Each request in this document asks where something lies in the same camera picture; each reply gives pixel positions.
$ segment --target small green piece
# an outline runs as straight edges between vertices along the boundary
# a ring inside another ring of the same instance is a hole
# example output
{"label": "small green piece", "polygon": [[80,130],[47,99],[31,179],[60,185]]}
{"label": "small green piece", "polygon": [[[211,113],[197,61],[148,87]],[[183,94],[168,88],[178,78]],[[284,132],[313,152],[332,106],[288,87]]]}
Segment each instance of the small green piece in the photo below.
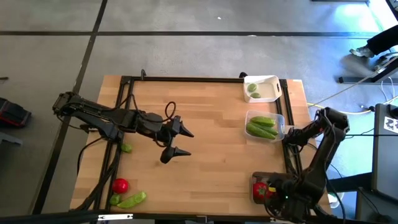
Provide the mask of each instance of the small green piece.
{"label": "small green piece", "polygon": [[256,124],[260,124],[263,126],[267,126],[267,127],[274,127],[275,126],[275,120],[272,118],[266,118],[264,116],[256,116],[253,117],[252,119],[250,119],[250,122],[256,123]]}
{"label": "small green piece", "polygon": [[251,134],[253,136],[260,137],[260,138],[266,138],[266,139],[271,139],[271,140],[274,140],[276,138],[273,134],[271,134],[261,128],[257,128],[252,123],[246,124],[246,131],[249,134]]}
{"label": "small green piece", "polygon": [[132,151],[132,147],[129,144],[122,144],[121,149],[126,153],[130,153]]}
{"label": "small green piece", "polygon": [[114,195],[112,195],[111,199],[109,200],[109,203],[111,205],[117,205],[120,203],[120,201],[121,201],[120,195],[114,194]]}
{"label": "small green piece", "polygon": [[271,133],[271,134],[273,134],[275,136],[278,135],[278,132],[275,129],[273,129],[272,127],[263,126],[261,124],[256,124],[256,123],[253,123],[253,122],[250,122],[250,123],[253,124],[255,127],[261,128],[261,129],[263,129],[263,130],[265,130],[265,131],[267,131],[267,132],[269,132],[269,133]]}
{"label": "small green piece", "polygon": [[256,84],[252,83],[252,84],[248,85],[248,92],[253,92],[256,89],[257,89]]}
{"label": "small green piece", "polygon": [[147,194],[145,192],[139,192],[138,194],[135,194],[124,201],[120,202],[118,204],[119,208],[132,208],[136,206],[137,204],[143,202],[145,198],[147,197]]}
{"label": "small green piece", "polygon": [[250,97],[251,97],[251,98],[258,99],[258,98],[261,98],[261,95],[260,95],[260,93],[252,93],[252,94],[250,95]]}

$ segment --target concrete floor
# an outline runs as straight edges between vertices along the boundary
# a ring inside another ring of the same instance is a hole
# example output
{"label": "concrete floor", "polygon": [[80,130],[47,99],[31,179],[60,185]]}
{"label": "concrete floor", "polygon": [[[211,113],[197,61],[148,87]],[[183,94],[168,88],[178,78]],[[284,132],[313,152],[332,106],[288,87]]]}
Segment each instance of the concrete floor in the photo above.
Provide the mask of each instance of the concrete floor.
{"label": "concrete floor", "polygon": [[[100,0],[3,0],[0,30],[93,29]],[[309,0],[112,0],[102,31],[263,31],[379,32],[379,19],[364,3]],[[32,112],[24,129],[0,131],[24,140],[22,147],[0,150],[0,216],[30,213],[39,182],[60,125],[51,107],[58,94],[72,89],[89,37],[0,36],[0,96]],[[97,37],[80,94],[96,100],[104,75],[237,77],[277,75],[302,79],[307,100],[315,103],[347,87],[338,76],[366,76],[367,61],[348,55],[366,44],[360,38],[141,36]],[[392,90],[385,87],[391,97]],[[356,86],[323,105],[361,111],[384,97],[376,85]],[[373,128],[373,114],[349,116],[351,133]],[[44,212],[69,208],[76,179],[76,160],[86,134],[70,129],[45,203]],[[344,141],[333,164],[343,175],[371,170],[371,138]]]}

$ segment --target tomato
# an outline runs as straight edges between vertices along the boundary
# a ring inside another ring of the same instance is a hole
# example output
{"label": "tomato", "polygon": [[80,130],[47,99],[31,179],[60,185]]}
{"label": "tomato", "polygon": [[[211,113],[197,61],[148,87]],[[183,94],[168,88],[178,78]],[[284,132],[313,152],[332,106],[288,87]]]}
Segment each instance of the tomato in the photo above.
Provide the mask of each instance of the tomato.
{"label": "tomato", "polygon": [[117,194],[126,193],[128,189],[129,189],[129,182],[127,182],[122,178],[114,180],[112,184],[112,190]]}
{"label": "tomato", "polygon": [[253,184],[253,198],[264,199],[267,193],[267,185],[263,182]]}

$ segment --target wooden table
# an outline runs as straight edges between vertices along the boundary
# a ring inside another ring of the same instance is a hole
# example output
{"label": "wooden table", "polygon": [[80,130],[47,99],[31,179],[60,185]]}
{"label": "wooden table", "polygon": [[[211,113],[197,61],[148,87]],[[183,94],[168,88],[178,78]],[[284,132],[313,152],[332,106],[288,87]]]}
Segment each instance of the wooden table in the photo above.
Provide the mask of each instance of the wooden table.
{"label": "wooden table", "polygon": [[[99,104],[114,107],[120,79],[105,76]],[[301,80],[287,83],[295,125],[305,126],[311,118],[303,84]],[[247,110],[277,113],[275,103],[244,102],[241,83],[144,81],[134,82],[133,93],[140,110],[163,117],[165,105],[176,102],[176,114],[195,137],[177,136],[174,146],[192,155],[162,164],[163,148],[139,134],[125,134],[124,142],[133,145],[133,151],[122,154],[118,169],[118,177],[130,183],[124,197],[143,190],[147,200],[130,210],[112,207],[112,212],[268,216],[262,205],[251,202],[249,179],[255,171],[285,172],[282,144],[247,140],[243,132]],[[98,134],[90,134],[87,142],[96,138]],[[105,145],[100,141],[85,151],[71,208],[79,206],[97,184]],[[311,147],[301,152],[303,168],[314,153]],[[104,208],[108,186],[104,189],[100,208]],[[320,205],[330,212],[326,194]]]}

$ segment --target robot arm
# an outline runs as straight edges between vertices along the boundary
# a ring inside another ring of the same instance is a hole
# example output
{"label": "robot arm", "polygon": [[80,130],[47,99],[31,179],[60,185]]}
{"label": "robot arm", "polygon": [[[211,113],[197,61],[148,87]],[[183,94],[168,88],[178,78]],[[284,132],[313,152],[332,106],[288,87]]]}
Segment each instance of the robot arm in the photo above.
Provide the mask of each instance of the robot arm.
{"label": "robot arm", "polygon": [[269,185],[275,187],[278,197],[266,201],[273,215],[280,215],[291,222],[300,223],[305,208],[317,208],[326,186],[326,170],[345,134],[349,131],[345,114],[331,108],[317,112],[316,119],[303,129],[291,129],[284,143],[304,146],[308,140],[323,133],[323,139],[310,166],[299,177],[273,174]]}
{"label": "robot arm", "polygon": [[139,133],[159,142],[165,147],[160,161],[168,163],[175,156],[189,156],[190,153],[177,147],[172,147],[176,135],[193,137],[193,134],[184,127],[181,117],[174,116],[167,123],[163,123],[160,115],[146,113],[139,110],[122,108],[108,108],[86,100],[72,92],[61,93],[53,105],[54,113],[59,116],[73,116],[86,124],[80,126],[88,132],[90,128],[98,130],[101,137],[110,141],[120,141],[121,134]]}

